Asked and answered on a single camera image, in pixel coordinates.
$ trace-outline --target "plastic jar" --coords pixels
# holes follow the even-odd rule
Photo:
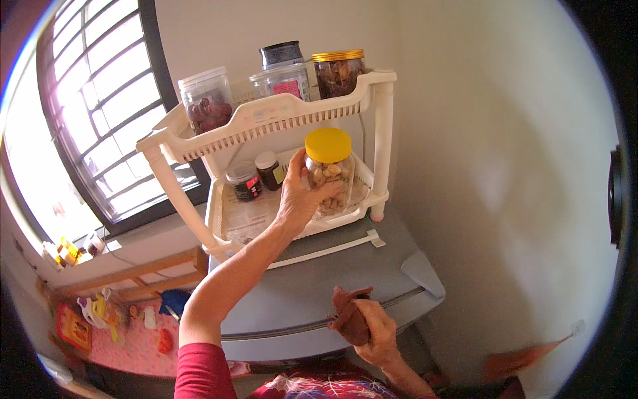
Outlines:
[[[262,193],[262,182],[255,164],[250,161],[229,166],[226,169],[226,180],[233,186],[237,199],[242,202],[250,202]]]
[[[283,180],[286,177],[286,172],[283,171],[283,167],[277,161],[275,153],[272,151],[266,151],[261,153],[255,158],[255,165],[257,166],[257,173],[262,179],[262,183],[268,190],[277,191],[281,188]]]
[[[196,135],[228,123],[233,107],[225,66],[178,80],[177,85]]]
[[[357,76],[366,72],[363,50],[313,54],[317,84],[322,100],[347,96],[357,87]]]
[[[319,188],[331,181],[341,182],[341,191],[319,204],[319,215],[337,215],[346,209],[355,175],[355,160],[351,152],[350,136],[341,129],[320,128],[306,136],[306,167],[310,188]]]
[[[310,101],[308,70],[305,64],[273,68],[248,78],[259,98],[290,93],[301,100]]]
[[[259,53],[262,55],[263,70],[304,62],[304,56],[301,55],[299,48],[299,40],[273,44],[259,49]]]

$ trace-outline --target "hand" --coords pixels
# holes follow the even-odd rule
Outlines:
[[[357,354],[373,366],[385,369],[403,362],[397,349],[397,324],[392,320],[379,302],[369,299],[356,299],[357,308],[370,329],[370,342],[355,346]]]
[[[297,151],[288,166],[288,173],[283,181],[281,202],[277,212],[276,222],[282,223],[290,229],[293,237],[298,236],[310,222],[319,203],[328,197],[337,195],[341,183],[333,181],[316,190],[306,190],[301,178],[308,174],[305,167],[305,149]]]

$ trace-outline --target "red date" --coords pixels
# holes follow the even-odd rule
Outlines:
[[[224,126],[228,123],[233,113],[233,108],[230,104],[215,104],[208,97],[202,98],[198,103],[191,104],[187,110],[188,118],[191,120],[191,127],[195,130],[196,135]]]

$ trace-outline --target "white plastic shelf rack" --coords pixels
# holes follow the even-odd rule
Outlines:
[[[298,126],[364,112],[375,105],[375,159],[371,171],[358,158],[356,176],[370,188],[367,196],[353,211],[330,220],[311,220],[298,238],[352,223],[366,215],[374,222],[383,219],[388,199],[390,147],[392,145],[393,82],[396,73],[373,70],[357,78],[357,87],[347,96],[304,102],[289,93],[277,94],[243,103],[237,107],[225,126],[195,136],[182,104],[173,108],[153,129],[152,134],[137,142],[153,173],[186,224],[202,242],[204,251],[223,262],[228,252],[237,252],[241,245],[219,235],[223,210],[221,193],[227,184],[225,174],[215,160],[218,151],[238,146],[271,134]],[[280,163],[288,163],[294,150],[278,154]],[[201,218],[173,174],[170,165],[202,158],[211,175],[211,187],[205,220]]]

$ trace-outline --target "brown cloth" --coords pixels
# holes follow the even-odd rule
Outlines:
[[[367,328],[366,320],[352,302],[353,299],[370,299],[368,295],[372,292],[372,287],[361,288],[351,292],[344,291],[340,285],[334,287],[332,305],[335,315],[328,315],[334,319],[328,323],[328,328],[339,332],[346,341],[354,346],[367,344],[370,340],[370,330]]]

